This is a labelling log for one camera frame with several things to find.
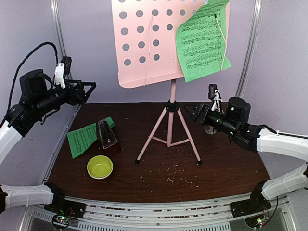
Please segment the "brown wooden metronome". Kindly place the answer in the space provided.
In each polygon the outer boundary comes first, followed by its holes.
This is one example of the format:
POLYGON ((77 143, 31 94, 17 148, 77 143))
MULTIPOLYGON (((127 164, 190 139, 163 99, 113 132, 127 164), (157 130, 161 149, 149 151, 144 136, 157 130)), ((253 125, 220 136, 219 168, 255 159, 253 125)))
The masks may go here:
POLYGON ((98 149, 107 157, 118 155, 121 152, 118 139, 106 119, 96 123, 98 149))

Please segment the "pink music stand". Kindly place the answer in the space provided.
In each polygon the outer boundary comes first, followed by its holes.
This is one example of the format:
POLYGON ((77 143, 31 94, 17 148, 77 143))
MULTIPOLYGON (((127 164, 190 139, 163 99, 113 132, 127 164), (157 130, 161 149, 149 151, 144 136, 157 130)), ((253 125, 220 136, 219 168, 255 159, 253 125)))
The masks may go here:
POLYGON ((177 114, 188 130, 175 100, 176 81, 184 79, 176 49, 176 34, 206 0, 114 0, 112 18, 118 82, 126 89, 170 81, 170 98, 164 105, 154 130, 168 116, 167 147, 172 140, 173 118, 177 114))

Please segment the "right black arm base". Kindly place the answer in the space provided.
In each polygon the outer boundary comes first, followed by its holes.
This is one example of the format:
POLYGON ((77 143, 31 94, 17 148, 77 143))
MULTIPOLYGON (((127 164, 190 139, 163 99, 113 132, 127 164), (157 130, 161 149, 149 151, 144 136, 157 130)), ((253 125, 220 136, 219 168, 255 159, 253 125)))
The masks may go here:
POLYGON ((266 181, 259 182, 250 194, 249 199, 230 203, 234 218, 262 212, 264 208, 270 209, 271 203, 262 195, 262 187, 266 181))

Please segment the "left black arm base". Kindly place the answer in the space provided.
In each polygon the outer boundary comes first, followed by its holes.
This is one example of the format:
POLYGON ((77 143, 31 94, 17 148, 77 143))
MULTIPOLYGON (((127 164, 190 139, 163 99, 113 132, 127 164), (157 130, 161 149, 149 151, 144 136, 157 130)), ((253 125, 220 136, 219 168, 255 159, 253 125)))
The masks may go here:
POLYGON ((83 218, 86 205, 67 200, 64 190, 52 182, 44 183, 53 193, 52 202, 44 205, 44 209, 70 218, 83 218))

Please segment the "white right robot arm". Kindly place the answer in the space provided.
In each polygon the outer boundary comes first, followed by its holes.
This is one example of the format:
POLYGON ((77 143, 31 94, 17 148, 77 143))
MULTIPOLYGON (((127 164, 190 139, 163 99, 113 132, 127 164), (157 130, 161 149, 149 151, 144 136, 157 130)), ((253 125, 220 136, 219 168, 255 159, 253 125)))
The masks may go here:
POLYGON ((253 125, 248 122, 251 105, 239 97, 229 98, 225 113, 207 104, 186 107, 192 121, 211 126, 217 132, 229 136, 231 142, 245 151, 283 160, 296 160, 275 178, 260 182, 251 192, 247 209, 257 212, 269 201, 283 194, 292 193, 308 186, 308 137, 274 130, 265 124, 253 125))

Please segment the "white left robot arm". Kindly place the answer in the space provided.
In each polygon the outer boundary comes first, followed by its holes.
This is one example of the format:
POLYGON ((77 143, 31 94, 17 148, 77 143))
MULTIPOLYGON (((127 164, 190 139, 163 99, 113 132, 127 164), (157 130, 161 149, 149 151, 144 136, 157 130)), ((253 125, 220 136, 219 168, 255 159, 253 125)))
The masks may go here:
POLYGON ((48 205, 59 214, 69 210, 64 191, 44 181, 61 124, 48 122, 61 109, 85 104, 95 82, 65 80, 54 85, 43 70, 19 78, 21 96, 9 108, 0 126, 0 210, 28 205, 48 205))

